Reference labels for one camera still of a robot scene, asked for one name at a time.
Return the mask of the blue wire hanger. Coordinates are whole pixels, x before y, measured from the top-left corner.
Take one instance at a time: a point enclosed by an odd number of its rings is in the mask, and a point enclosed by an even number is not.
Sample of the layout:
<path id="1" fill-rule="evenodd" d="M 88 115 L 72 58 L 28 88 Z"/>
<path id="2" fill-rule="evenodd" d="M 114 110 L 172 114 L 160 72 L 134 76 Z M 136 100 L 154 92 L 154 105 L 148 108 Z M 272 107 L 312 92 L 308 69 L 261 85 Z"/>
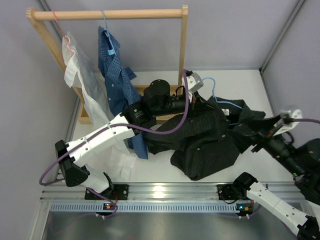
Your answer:
<path id="1" fill-rule="evenodd" d="M 205 80 L 212 80 L 213 87 L 212 87 L 212 98 L 215 100 L 217 105 L 221 108 L 223 114 L 227 117 L 229 121 L 229 126 L 234 127 L 236 126 L 239 121 L 236 120 L 235 116 L 232 116 L 236 109 L 243 110 L 244 108 L 244 100 L 243 99 L 225 99 L 221 97 L 217 97 L 215 94 L 216 89 L 216 80 L 213 77 L 204 77 L 201 79 L 202 81 Z"/>

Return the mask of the black pinstriped shirt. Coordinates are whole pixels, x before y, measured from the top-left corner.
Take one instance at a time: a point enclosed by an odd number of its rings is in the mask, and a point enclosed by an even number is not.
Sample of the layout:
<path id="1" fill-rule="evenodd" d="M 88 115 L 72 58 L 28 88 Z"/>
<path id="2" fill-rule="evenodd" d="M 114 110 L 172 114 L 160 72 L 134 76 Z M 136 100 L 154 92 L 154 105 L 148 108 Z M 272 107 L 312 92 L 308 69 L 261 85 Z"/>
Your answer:
<path id="1" fill-rule="evenodd" d="M 188 117 L 175 132 L 145 133 L 144 142 L 154 155 L 173 150 L 170 163 L 190 180 L 198 181 L 232 166 L 240 152 L 230 135 L 244 119 L 263 119 L 264 111 L 252 110 L 242 99 L 210 97 L 208 107 Z"/>

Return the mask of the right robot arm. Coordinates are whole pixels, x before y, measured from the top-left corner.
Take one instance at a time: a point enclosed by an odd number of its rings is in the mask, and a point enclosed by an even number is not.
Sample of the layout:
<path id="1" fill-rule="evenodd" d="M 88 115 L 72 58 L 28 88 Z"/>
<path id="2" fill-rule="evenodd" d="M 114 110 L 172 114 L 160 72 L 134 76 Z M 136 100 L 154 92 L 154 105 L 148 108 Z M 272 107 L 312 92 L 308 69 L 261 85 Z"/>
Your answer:
<path id="1" fill-rule="evenodd" d="M 256 176 L 241 173 L 232 183 L 232 192 L 239 198 L 257 202 L 277 217 L 298 240 L 320 238 L 320 140 L 313 138 L 299 147 L 283 134 L 299 123 L 315 123 L 319 120 L 302 117 L 298 112 L 281 113 L 265 119 L 244 119 L 231 134 L 240 152 L 265 151 L 291 177 L 293 185 L 313 210 L 310 215 L 291 207 L 267 189 Z"/>

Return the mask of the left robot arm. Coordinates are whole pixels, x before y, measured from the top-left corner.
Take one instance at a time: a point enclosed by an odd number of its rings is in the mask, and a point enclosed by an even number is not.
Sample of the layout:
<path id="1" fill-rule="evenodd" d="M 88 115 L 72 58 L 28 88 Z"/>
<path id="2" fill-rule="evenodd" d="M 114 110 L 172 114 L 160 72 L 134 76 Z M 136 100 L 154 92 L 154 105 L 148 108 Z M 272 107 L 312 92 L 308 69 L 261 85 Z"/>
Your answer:
<path id="1" fill-rule="evenodd" d="M 103 200 L 113 195 L 114 186 L 105 172 L 88 166 L 94 154 L 114 144 L 145 132 L 156 125 L 158 116 L 207 110 L 196 92 L 204 85 L 194 75 L 186 78 L 182 95 L 171 95 L 171 86 L 162 79 L 154 80 L 143 90 L 141 100 L 129 105 L 106 125 L 74 141 L 55 143 L 58 165 L 67 187 L 82 185 L 90 188 Z"/>

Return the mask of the blue checked shirt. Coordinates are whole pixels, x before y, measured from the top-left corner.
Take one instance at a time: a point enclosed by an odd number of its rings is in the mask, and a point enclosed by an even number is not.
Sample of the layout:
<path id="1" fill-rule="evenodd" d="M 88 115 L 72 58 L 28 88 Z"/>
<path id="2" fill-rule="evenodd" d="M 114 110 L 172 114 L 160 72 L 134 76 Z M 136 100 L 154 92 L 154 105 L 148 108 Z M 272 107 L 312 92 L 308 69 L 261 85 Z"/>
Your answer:
<path id="1" fill-rule="evenodd" d="M 142 96 L 131 83 L 120 58 L 120 43 L 110 33 L 116 55 L 108 55 L 105 28 L 98 27 L 98 68 L 104 77 L 108 105 L 116 116 L 126 107 L 141 100 Z"/>

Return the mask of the blue hanger with shirt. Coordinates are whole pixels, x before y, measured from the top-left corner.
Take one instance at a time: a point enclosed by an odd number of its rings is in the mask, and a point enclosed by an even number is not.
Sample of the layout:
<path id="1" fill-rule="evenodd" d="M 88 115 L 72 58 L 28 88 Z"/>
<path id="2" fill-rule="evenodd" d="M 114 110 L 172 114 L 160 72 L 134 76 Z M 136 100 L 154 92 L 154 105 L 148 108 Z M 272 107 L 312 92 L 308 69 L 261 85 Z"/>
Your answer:
<path id="1" fill-rule="evenodd" d="M 117 53 L 116 53 L 116 50 L 115 50 L 115 47 L 113 45 L 113 42 L 112 42 L 112 39 L 111 39 L 111 35 L 110 35 L 110 32 L 108 30 L 108 23 L 107 23 L 107 17 L 104 13 L 104 10 L 101 10 L 101 14 L 103 16 L 103 20 L 104 20 L 104 24 L 105 24 L 105 35 L 106 35 L 106 38 L 107 38 L 107 44 L 108 44 L 108 55 L 110 56 L 116 56 Z"/>

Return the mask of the white shirt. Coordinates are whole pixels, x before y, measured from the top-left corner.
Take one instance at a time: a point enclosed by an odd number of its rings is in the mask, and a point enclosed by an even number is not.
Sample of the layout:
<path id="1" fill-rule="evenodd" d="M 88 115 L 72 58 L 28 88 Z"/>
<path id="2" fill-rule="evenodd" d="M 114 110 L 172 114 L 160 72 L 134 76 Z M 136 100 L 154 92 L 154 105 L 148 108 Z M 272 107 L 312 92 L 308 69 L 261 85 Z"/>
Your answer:
<path id="1" fill-rule="evenodd" d="M 68 32 L 66 36 L 69 38 L 74 55 L 71 55 L 63 39 L 62 56 L 66 65 L 64 81 L 69 87 L 81 89 L 84 109 L 91 120 L 92 129 L 97 130 L 114 118 L 107 101 L 104 79 L 72 34 Z M 106 172 L 117 181 L 126 182 L 131 178 L 137 159 L 137 155 L 128 148 L 128 144 L 125 141 L 119 141 L 110 147 L 103 146 L 100 153 L 93 155 L 89 166 Z"/>

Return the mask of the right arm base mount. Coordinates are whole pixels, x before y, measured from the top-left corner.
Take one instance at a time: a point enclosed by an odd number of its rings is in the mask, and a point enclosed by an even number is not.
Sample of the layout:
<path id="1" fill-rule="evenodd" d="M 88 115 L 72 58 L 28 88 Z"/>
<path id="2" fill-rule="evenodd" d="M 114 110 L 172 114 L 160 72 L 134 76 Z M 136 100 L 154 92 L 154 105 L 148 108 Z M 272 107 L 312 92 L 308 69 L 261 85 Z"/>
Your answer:
<path id="1" fill-rule="evenodd" d="M 220 201 L 228 205 L 236 204 L 238 213 L 231 218 L 249 220 L 262 209 L 261 205 L 255 207 L 255 201 L 249 199 L 244 190 L 239 190 L 231 183 L 218 184 L 217 194 Z"/>

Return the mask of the aluminium mounting rail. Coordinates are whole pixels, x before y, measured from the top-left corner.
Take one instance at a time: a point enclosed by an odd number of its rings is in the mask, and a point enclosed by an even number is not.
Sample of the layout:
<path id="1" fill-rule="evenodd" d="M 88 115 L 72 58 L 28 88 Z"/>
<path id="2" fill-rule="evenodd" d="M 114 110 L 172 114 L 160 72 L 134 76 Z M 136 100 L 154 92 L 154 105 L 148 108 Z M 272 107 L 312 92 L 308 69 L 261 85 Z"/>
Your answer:
<path id="1" fill-rule="evenodd" d="M 143 183 L 128 186 L 128 201 L 216 201 L 217 185 L 221 182 L 204 183 Z M 269 191 L 287 201 L 303 201 L 304 197 L 291 182 L 270 182 Z M 80 201 L 85 199 L 83 186 L 67 187 L 62 183 L 44 187 L 40 199 L 44 201 Z"/>

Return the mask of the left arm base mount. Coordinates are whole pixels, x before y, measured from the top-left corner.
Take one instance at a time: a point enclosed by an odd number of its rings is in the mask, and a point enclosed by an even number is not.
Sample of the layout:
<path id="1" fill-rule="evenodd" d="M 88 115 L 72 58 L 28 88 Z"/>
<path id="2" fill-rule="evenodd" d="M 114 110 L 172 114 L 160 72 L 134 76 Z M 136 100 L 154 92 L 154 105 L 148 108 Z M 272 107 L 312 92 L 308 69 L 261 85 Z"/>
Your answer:
<path id="1" fill-rule="evenodd" d="M 128 184 L 115 184 L 113 190 L 105 190 L 96 193 L 93 190 L 86 189 L 84 199 L 88 201 L 102 201 L 102 212 L 96 212 L 102 218 L 112 217 L 118 211 L 118 201 L 126 201 L 129 195 Z"/>

